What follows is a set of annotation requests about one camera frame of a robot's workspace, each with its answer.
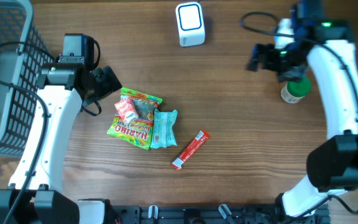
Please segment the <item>small red candy packet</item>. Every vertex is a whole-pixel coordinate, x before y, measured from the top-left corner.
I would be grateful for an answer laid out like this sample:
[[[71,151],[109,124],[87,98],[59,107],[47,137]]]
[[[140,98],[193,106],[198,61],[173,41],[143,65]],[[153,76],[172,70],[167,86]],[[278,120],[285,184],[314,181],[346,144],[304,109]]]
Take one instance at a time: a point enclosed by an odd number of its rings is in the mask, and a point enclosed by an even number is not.
[[[114,106],[125,125],[128,125],[139,118],[135,109],[134,99],[131,96],[121,99],[115,103]]]

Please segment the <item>teal snack pouch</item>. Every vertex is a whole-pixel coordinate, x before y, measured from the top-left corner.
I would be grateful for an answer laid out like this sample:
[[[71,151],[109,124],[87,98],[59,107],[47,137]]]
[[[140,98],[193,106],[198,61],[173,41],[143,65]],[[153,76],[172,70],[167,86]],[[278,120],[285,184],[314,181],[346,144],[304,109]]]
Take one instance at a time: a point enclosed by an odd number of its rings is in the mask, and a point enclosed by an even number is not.
[[[161,112],[154,110],[154,128],[150,147],[152,149],[176,146],[177,142],[173,132],[173,125],[177,120],[178,111]]]

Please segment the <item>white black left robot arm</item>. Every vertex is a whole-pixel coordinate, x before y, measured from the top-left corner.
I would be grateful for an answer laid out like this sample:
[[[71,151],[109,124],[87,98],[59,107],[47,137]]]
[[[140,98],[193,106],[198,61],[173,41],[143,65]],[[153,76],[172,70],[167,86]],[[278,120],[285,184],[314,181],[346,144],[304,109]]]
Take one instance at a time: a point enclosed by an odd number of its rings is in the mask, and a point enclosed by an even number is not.
[[[74,202],[62,193],[63,163],[77,114],[122,85],[106,66],[47,63],[39,71],[38,103],[21,163],[0,189],[0,223],[116,223],[108,199]]]

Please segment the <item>green lid sauce jar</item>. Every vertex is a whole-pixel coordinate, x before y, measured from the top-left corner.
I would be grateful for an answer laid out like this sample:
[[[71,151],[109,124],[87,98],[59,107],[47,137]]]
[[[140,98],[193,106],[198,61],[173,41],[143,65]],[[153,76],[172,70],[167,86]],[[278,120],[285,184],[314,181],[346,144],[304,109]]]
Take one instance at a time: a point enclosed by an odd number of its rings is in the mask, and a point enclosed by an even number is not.
[[[288,81],[281,89],[281,97],[287,103],[297,103],[311,91],[309,78],[304,77],[298,82]]]

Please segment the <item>colourful candy bag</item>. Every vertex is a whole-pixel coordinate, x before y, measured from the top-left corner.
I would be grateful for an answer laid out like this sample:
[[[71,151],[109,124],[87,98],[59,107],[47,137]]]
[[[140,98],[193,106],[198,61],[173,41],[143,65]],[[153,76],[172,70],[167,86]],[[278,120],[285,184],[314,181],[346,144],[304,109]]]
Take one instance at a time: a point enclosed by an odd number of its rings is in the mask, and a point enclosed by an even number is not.
[[[121,100],[116,105],[121,105],[123,108],[123,102],[127,103],[128,100],[132,103],[129,112],[132,116],[136,112],[137,116],[127,123],[119,113],[116,113],[107,134],[149,150],[154,127],[154,111],[162,104],[163,100],[157,96],[123,87],[121,89]]]

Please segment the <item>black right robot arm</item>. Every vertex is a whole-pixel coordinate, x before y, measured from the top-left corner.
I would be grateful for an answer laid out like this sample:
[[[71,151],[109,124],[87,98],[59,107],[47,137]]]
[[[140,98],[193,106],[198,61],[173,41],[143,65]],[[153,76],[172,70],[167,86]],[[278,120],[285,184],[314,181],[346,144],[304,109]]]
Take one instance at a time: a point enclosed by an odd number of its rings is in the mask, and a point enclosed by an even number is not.
[[[277,72],[290,101],[306,96],[301,82],[311,70],[326,118],[326,142],[309,154],[305,177],[280,200],[287,216],[299,218],[358,189],[356,47],[345,21],[282,19],[272,36],[273,44],[255,46],[249,69],[263,63]]]

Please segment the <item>red snack packet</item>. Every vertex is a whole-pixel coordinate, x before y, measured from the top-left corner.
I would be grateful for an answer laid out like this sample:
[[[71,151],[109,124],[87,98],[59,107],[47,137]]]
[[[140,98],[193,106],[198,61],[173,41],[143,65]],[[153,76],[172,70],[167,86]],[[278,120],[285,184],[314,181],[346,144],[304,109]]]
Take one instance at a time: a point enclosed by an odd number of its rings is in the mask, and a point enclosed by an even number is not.
[[[210,134],[205,130],[199,131],[192,142],[182,151],[182,153],[172,162],[172,167],[181,170],[183,164],[210,138]]]

